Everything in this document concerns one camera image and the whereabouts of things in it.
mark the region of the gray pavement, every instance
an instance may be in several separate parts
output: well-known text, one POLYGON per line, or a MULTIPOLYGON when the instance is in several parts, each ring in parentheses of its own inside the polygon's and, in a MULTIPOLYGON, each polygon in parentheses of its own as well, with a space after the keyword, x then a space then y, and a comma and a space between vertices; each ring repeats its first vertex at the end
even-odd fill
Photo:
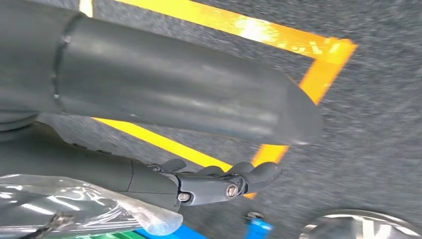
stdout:
MULTIPOLYGON (((76 7, 75 0, 37 0, 76 7)), ((185 208, 188 226, 212 239, 240 239, 249 210, 276 226, 271 238, 296 239, 324 210, 380 211, 422 227, 422 1, 201 0, 247 16, 359 44, 320 104, 324 134, 292 147, 283 177, 256 200, 185 208)), ((311 60, 207 27, 97 0, 95 17, 153 31, 269 64, 301 79, 311 60)), ((91 119, 44 115, 71 142, 140 160, 174 155, 91 119)), ((148 126, 229 163, 249 161, 258 145, 195 132, 148 126)), ((199 168, 190 163, 190 168, 199 168)))

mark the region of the green object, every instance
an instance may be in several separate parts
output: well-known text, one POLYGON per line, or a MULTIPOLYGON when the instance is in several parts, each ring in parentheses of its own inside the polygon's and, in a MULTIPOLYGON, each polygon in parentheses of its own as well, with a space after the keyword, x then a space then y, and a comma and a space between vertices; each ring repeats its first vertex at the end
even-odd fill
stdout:
POLYGON ((147 239, 138 233, 134 232, 125 232, 125 233, 115 233, 115 234, 104 234, 100 236, 92 237, 79 237, 79 239, 147 239))

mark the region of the metal bolt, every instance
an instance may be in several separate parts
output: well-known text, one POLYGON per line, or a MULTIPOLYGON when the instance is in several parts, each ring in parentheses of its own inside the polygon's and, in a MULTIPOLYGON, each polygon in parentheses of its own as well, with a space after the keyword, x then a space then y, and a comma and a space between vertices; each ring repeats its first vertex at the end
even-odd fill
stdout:
POLYGON ((225 196, 228 199, 232 199, 232 198, 236 197, 238 193, 239 193, 239 188, 234 184, 228 185, 226 190, 225 190, 225 196))
POLYGON ((154 172, 161 172, 161 168, 158 165, 154 165, 151 168, 152 168, 152 171, 154 171, 154 172))
POLYGON ((177 195, 177 199, 181 202, 187 202, 191 198, 191 195, 189 193, 179 193, 177 195))

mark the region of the yellow painted line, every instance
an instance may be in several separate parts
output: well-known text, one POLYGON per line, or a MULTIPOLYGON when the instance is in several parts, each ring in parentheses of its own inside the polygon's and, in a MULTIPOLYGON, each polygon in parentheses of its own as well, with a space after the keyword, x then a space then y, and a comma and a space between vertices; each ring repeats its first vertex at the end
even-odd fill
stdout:
POLYGON ((94 118, 94 119, 108 126, 111 126, 118 130, 126 132, 145 142, 151 143, 166 151, 169 151, 179 157, 188 159, 189 161, 192 161, 203 167, 215 165, 222 168, 224 171, 228 171, 231 168, 231 165, 228 163, 222 162, 216 158, 208 156, 204 153, 201 153, 197 150, 187 147, 181 143, 177 143, 169 138, 161 136, 157 133, 154 133, 150 130, 147 130, 135 124, 123 122, 123 121, 110 120, 110 119, 99 119, 99 118, 94 118))
POLYGON ((93 17, 93 0, 79 0, 79 11, 85 13, 89 17, 93 17))
POLYGON ((252 164, 256 167, 265 162, 279 163, 277 159, 281 159, 288 149, 286 145, 263 144, 253 158, 252 164))
POLYGON ((323 36, 191 0, 116 0, 199 25, 318 58, 330 48, 323 36))
POLYGON ((312 63, 300 86, 314 103, 321 101, 356 48, 349 39, 335 40, 325 58, 312 63))

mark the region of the clear plastic bag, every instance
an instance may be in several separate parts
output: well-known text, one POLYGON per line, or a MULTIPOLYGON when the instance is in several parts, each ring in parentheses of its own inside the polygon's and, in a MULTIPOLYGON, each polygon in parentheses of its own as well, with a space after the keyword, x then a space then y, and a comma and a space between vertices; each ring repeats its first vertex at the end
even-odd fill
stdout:
POLYGON ((183 221, 178 213, 67 177, 0 177, 0 239, 34 232, 59 211, 72 215, 73 223, 54 230, 52 237, 92 236, 139 228, 164 236, 177 230, 183 221))

